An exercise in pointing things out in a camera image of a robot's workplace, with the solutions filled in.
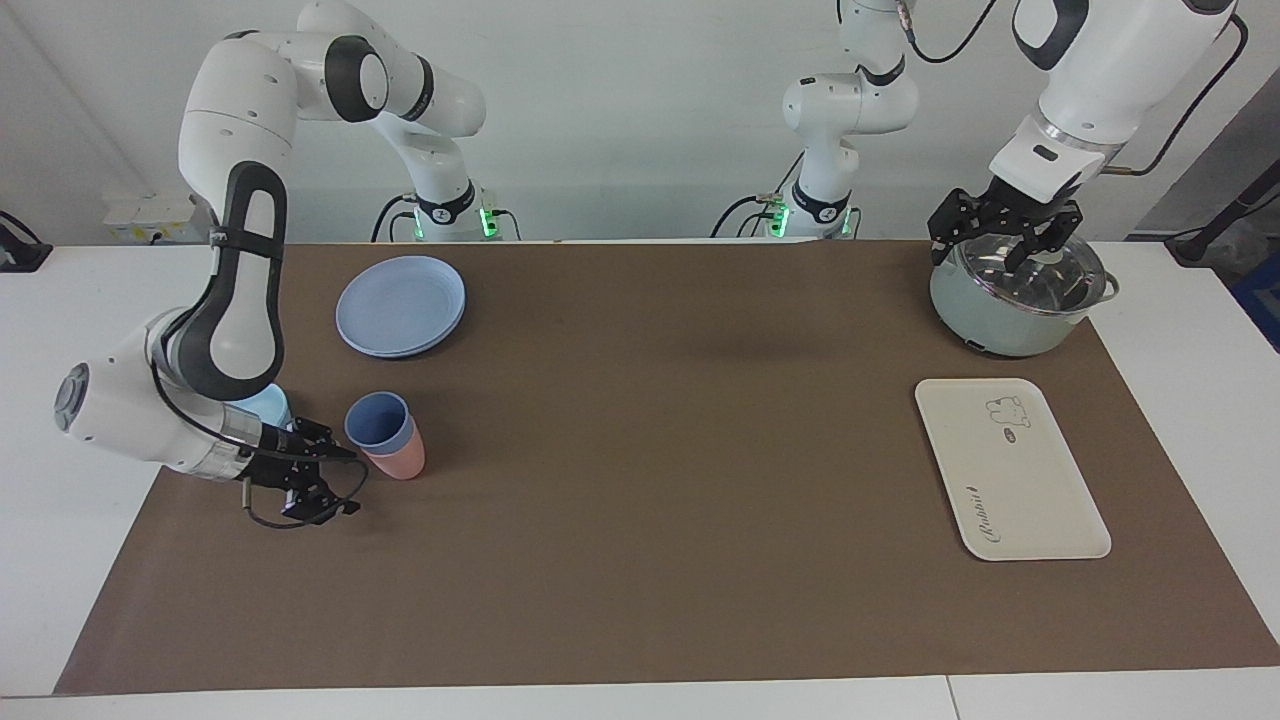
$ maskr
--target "brown table mat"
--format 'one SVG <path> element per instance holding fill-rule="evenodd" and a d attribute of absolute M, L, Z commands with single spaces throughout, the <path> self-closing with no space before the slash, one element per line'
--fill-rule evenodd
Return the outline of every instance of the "brown table mat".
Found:
<path fill-rule="evenodd" d="M 407 252 L 458 268 L 466 316 L 424 356 L 358 355 L 338 295 Z M 979 356 L 929 269 L 915 242 L 292 246 L 294 410 L 340 428 L 399 392 L 429 475 L 282 533 L 238 484 L 163 471 L 56 692 L 1280 665 L 1093 328 Z M 1044 391 L 1107 559 L 964 550 L 913 402 L 937 377 Z"/>

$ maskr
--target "white tray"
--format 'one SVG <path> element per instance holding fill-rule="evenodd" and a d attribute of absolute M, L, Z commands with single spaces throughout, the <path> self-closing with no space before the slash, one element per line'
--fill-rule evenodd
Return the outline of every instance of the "white tray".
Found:
<path fill-rule="evenodd" d="M 969 552 L 991 561 L 1111 552 L 1111 533 L 1038 387 L 1015 378 L 923 380 L 915 404 Z"/>

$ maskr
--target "white wall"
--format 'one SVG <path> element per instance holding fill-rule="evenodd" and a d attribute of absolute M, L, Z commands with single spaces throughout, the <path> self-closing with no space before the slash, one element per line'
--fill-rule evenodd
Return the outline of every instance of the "white wall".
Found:
<path fill-rule="evenodd" d="M 357 3 L 407 46 L 484 88 L 489 122 L 462 141 L 463 150 L 477 181 L 518 213 L 526 237 L 705 234 L 730 201 L 772 190 L 799 151 L 782 122 L 786 86 L 805 74 L 850 69 L 827 0 Z M 233 29 L 293 27 L 301 0 L 8 4 L 145 182 L 172 193 L 184 192 L 178 124 L 205 51 Z M 920 3 L 922 44 L 950 49 L 982 5 Z M 948 65 L 909 59 L 923 96 L 915 124 L 858 141 L 863 170 L 854 201 L 867 210 L 864 237 L 920 237 L 951 187 L 986 187 L 992 154 L 1044 85 L 1010 37 L 1012 8 L 1014 0 L 1004 0 L 974 45 Z M 1254 40 L 1238 69 L 1161 170 L 1143 179 L 1102 178 L 1082 191 L 1083 234 L 1124 237 L 1280 65 L 1280 44 L 1270 40 L 1280 32 L 1280 4 L 1252 0 L 1242 14 Z M 1140 164 L 1151 156 L 1233 45 L 1234 36 L 1220 41 L 1151 114 L 1121 160 Z M 29 87 L 17 90 L 22 102 L 8 101 L 13 73 L 3 72 L 0 128 L 24 126 L 46 146 L 38 155 L 56 161 L 14 159 L 9 133 L 0 135 L 0 201 L 15 202 L 12 186 L 26 183 L 96 202 L 100 174 L 81 177 L 79 154 L 47 147 L 64 128 L 41 122 L 47 113 L 22 109 L 29 108 Z M 305 123 L 294 147 L 293 241 L 362 240 L 381 201 L 407 188 L 394 154 L 369 128 Z M 14 208 L 26 211 L 22 197 Z M 47 206 L 29 208 L 33 224 L 54 222 Z M 84 238 L 96 237 L 83 220 L 77 224 Z"/>
<path fill-rule="evenodd" d="M 104 197 L 150 192 L 0 0 L 0 209 L 46 242 L 106 242 Z"/>

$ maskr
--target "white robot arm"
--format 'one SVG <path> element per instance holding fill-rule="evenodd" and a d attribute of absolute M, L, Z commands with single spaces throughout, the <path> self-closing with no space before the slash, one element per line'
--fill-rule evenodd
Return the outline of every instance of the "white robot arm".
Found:
<path fill-rule="evenodd" d="M 297 119 L 358 123 L 387 114 L 466 136 L 480 129 L 485 109 L 474 85 L 403 50 L 337 0 L 310 3 L 298 32 L 247 31 L 215 45 L 178 140 L 179 169 L 214 217 L 209 284 L 192 307 L 161 314 L 114 352 L 72 369 L 55 401 L 59 428 L 178 471 L 284 489 L 284 514 L 303 524 L 355 511 L 358 503 L 330 492 L 307 460 L 355 457 L 328 428 L 305 419 L 273 428 L 225 401 L 264 389 L 284 360 L 276 313 L 283 177 Z M 421 184 L 443 190 L 454 174 L 438 181 L 426 172 Z"/>
<path fill-rule="evenodd" d="M 462 150 L 448 137 L 387 113 L 372 120 L 408 168 L 413 181 L 413 215 L 431 242 L 485 240 L 490 234 L 484 188 L 467 174 Z"/>
<path fill-rule="evenodd" d="M 800 176 L 786 190 L 787 236 L 838 232 L 859 164 L 846 136 L 900 131 L 919 108 L 895 0 L 841 0 L 838 6 L 840 41 L 855 70 L 801 78 L 782 100 L 787 126 L 804 142 Z"/>
<path fill-rule="evenodd" d="M 956 188 L 929 218 L 934 264 L 984 233 L 1021 236 L 1006 266 L 1062 246 L 1083 215 L 1071 195 L 1097 177 L 1146 113 L 1234 20 L 1236 0 L 1019 0 L 1014 36 L 1048 87 L 991 163 L 987 191 Z"/>

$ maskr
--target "pot handle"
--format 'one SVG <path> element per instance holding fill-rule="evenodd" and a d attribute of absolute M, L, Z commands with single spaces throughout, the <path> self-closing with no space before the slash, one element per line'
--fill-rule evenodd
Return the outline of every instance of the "pot handle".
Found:
<path fill-rule="evenodd" d="M 1107 295 L 1106 291 L 1103 291 L 1102 297 L 1098 299 L 1098 302 L 1106 302 L 1107 300 L 1111 300 L 1115 296 L 1120 295 L 1120 281 L 1117 281 L 1116 277 L 1112 275 L 1111 273 L 1103 272 L 1102 274 L 1107 277 L 1107 284 L 1111 287 L 1111 295 Z"/>

